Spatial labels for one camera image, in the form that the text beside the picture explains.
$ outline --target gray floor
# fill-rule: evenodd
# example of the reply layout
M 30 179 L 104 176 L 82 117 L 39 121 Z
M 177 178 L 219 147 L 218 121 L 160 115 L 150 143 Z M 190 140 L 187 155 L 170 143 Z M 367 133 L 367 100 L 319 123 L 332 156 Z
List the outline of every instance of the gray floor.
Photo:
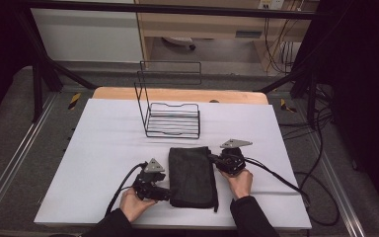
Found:
M 157 46 L 153 52 L 153 59 L 201 61 L 202 68 L 205 70 L 203 73 L 209 74 L 203 77 L 202 89 L 251 91 L 275 80 L 274 77 L 266 77 L 263 72 L 260 72 L 260 67 L 256 68 L 259 60 L 252 54 L 253 45 L 251 43 L 217 39 L 197 39 L 195 42 L 196 50 L 189 51 L 184 47 L 170 45 L 158 39 L 155 41 Z M 226 48 L 226 50 L 216 53 L 217 47 Z M 118 73 L 116 70 L 101 72 L 99 68 L 92 72 L 82 71 L 78 74 L 104 86 L 132 86 L 132 82 L 135 80 L 134 72 Z M 70 88 L 70 90 L 57 95 L 46 123 L 0 202 L 1 236 L 45 236 L 56 232 L 81 233 L 87 229 L 83 227 L 48 228 L 33 223 L 39 208 L 38 202 L 45 195 L 52 176 L 62 159 L 63 149 L 69 142 L 68 137 L 74 132 L 72 128 L 75 127 L 87 98 L 92 96 L 92 91 L 80 89 L 70 80 L 64 79 L 64 81 L 69 84 L 66 88 Z M 276 93 L 270 94 L 269 102 L 274 105 L 279 122 L 300 122 L 302 117 L 299 113 L 292 113 L 280 108 L 279 97 L 286 97 L 284 92 L 289 90 L 289 87 L 289 84 L 284 85 Z M 67 110 L 76 91 L 82 91 L 82 96 L 75 110 Z M 297 107 L 303 105 L 305 101 L 286 99 L 286 103 L 289 107 Z M 24 70 L 15 77 L 14 84 L 0 107 L 0 175 L 5 171 L 12 155 L 27 133 L 32 117 L 32 75 L 31 71 Z M 289 129 L 282 128 L 281 134 L 289 131 Z M 293 170 L 308 171 L 316 159 L 316 149 L 312 144 L 311 137 L 306 135 L 289 139 L 285 141 L 285 145 Z M 379 236 L 379 197 L 368 176 L 352 169 L 351 160 L 345 151 L 335 124 L 329 123 L 324 129 L 324 149 L 341 180 L 366 236 Z M 327 184 L 322 169 L 318 168 L 314 175 Z M 312 181 L 307 183 L 305 190 L 312 199 L 311 215 L 321 221 L 332 221 L 335 216 L 335 208 L 325 192 Z M 312 236 L 349 236 L 342 218 L 335 226 L 331 227 L 325 227 L 315 222 L 312 224 Z M 142 230 L 138 234 L 147 236 L 148 233 Z M 305 235 L 305 232 L 285 234 Z M 185 233 L 185 236 L 233 235 L 234 232 L 187 231 Z

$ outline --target black stand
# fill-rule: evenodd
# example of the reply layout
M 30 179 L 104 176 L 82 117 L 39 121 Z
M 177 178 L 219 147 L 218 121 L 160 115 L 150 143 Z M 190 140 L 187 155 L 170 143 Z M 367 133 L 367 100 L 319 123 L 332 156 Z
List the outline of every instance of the black stand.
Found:
M 295 81 L 294 86 L 290 91 L 291 97 L 299 98 L 308 90 L 307 121 L 310 126 L 315 129 L 314 113 L 317 97 L 317 72 L 321 68 L 324 68 L 328 55 L 331 54 L 332 49 L 341 40 L 338 24 L 343 20 L 345 13 L 353 2 L 354 0 L 349 0 L 345 1 L 343 4 L 334 5 L 331 1 L 321 1 L 318 11 L 332 11 L 334 16 L 332 20 L 313 21 L 305 36 L 305 40 L 303 41 L 303 44 L 306 44 L 306 48 L 303 48 L 302 44 L 299 50 L 299 54 L 303 53 L 303 55 L 301 55 L 303 58 L 300 58 L 301 61 L 298 62 L 296 58 L 296 62 L 294 62 L 293 69 L 289 75 L 262 89 L 255 90 L 254 92 L 262 92 L 266 94 L 287 82 Z
M 17 4 L 10 4 L 8 2 L 3 2 L 2 5 L 3 8 L 5 8 L 6 13 L 10 15 L 9 21 L 13 21 L 11 25 L 15 26 L 14 24 L 18 24 L 18 30 L 21 28 L 23 31 L 21 34 L 24 34 L 27 37 L 28 43 L 32 47 L 31 57 L 34 62 L 36 62 L 33 64 L 35 95 L 35 114 L 33 122 L 37 121 L 42 113 L 41 79 L 44 80 L 48 89 L 53 92 L 58 92 L 63 88 L 63 84 L 61 83 L 57 72 L 64 74 L 68 78 L 88 89 L 94 90 L 98 88 L 98 86 L 86 81 L 62 65 L 53 61 L 47 55 L 42 40 L 39 36 L 38 29 L 34 28 L 34 25 L 31 23 L 34 18 L 29 8 L 25 8 Z

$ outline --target black sleeve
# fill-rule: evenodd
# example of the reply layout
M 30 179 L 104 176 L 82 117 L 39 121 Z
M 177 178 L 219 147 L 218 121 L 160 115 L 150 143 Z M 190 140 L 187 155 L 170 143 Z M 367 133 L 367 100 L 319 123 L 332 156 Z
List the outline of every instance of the black sleeve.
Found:
M 232 200 L 230 211 L 238 227 L 240 237 L 279 236 L 266 219 L 263 210 L 254 197 L 242 197 Z
M 128 237 L 133 229 L 127 217 L 120 209 L 116 209 L 101 220 L 94 228 L 82 237 Z

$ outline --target black metal frame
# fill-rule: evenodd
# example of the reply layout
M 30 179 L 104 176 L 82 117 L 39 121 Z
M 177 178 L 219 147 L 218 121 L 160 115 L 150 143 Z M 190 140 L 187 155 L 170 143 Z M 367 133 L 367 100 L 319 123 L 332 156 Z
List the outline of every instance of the black metal frame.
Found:
M 147 64 L 187 64 L 194 65 L 197 68 L 190 70 L 147 70 Z M 194 79 L 192 83 L 181 82 L 162 82 L 164 78 L 158 78 L 157 75 L 168 75 L 168 78 L 179 80 L 176 76 L 190 75 Z M 200 85 L 201 84 L 201 63 L 193 61 L 140 61 L 140 71 L 137 72 L 138 82 L 134 83 L 138 107 L 140 109 L 141 119 L 143 121 L 144 131 L 147 137 L 162 138 L 190 138 L 199 139 L 200 136 L 200 112 L 198 104 L 184 103 L 170 105 L 167 103 L 151 103 L 147 85 Z M 146 98 L 145 106 L 141 102 Z
M 88 89 L 96 89 L 98 86 L 89 83 L 65 67 L 53 61 L 46 53 L 41 42 L 40 36 L 32 29 L 26 19 L 26 10 L 31 8 L 38 9 L 58 9 L 58 10 L 78 10 L 78 11 L 104 11 L 104 12 L 134 12 L 134 13 L 162 13 L 162 14 L 188 14 L 188 15 L 207 15 L 207 16 L 229 16 L 229 17 L 251 17 L 251 18 L 271 18 L 271 19 L 296 19 L 296 20 L 318 20 L 329 21 L 334 14 L 326 12 L 292 12 L 274 11 L 261 9 L 232 9 L 217 7 L 195 7 L 195 6 L 172 6 L 172 5 L 148 5 L 148 4 L 124 4 L 124 3 L 100 3 L 100 2 L 70 2 L 70 1 L 51 1 L 51 0 L 18 0 L 4 1 L 7 10 L 13 14 L 15 21 L 22 27 L 28 36 L 30 44 L 34 48 L 36 62 L 33 67 L 36 69 L 35 80 L 45 81 L 50 91 L 60 91 L 63 87 L 56 72 L 62 73 Z M 303 71 L 293 71 L 287 78 L 265 87 L 260 92 L 267 93 L 274 88 L 298 78 Z M 35 119 L 41 113 L 42 92 L 38 91 L 39 86 L 35 87 L 36 114 Z
M 300 60 L 296 58 L 290 74 L 255 92 L 268 93 L 287 82 L 295 81 L 290 92 L 291 97 L 299 98 L 306 92 L 308 93 L 307 121 L 310 126 L 315 129 L 316 85 L 319 82 L 317 78 L 319 74 L 318 70 L 323 68 L 327 55 L 334 49 L 337 42 L 342 39 L 338 24 L 343 20 L 343 17 L 354 1 L 355 0 L 347 0 L 337 3 L 333 1 L 321 1 L 318 11 L 322 9 L 332 9 L 333 17 L 327 21 L 317 20 L 310 24 L 305 39 L 307 39 L 307 42 L 312 46 L 308 45 L 308 48 L 303 51 L 301 51 L 303 48 L 300 47 L 298 53 L 305 55 Z

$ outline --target person's arm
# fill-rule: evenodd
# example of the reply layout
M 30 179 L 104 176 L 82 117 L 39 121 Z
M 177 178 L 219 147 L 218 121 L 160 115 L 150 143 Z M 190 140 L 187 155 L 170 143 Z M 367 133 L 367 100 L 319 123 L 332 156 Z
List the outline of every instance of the person's arm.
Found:
M 230 211 L 238 227 L 240 237 L 273 237 L 279 236 L 269 221 L 257 200 L 250 196 L 253 175 L 244 169 L 237 176 L 230 176 L 220 172 L 229 182 L 234 199 L 230 204 Z
M 136 220 L 147 208 L 154 205 L 155 200 L 141 200 L 137 197 L 134 188 L 122 194 L 119 208 L 111 212 L 82 237 L 128 237 L 133 229 L 131 222 Z

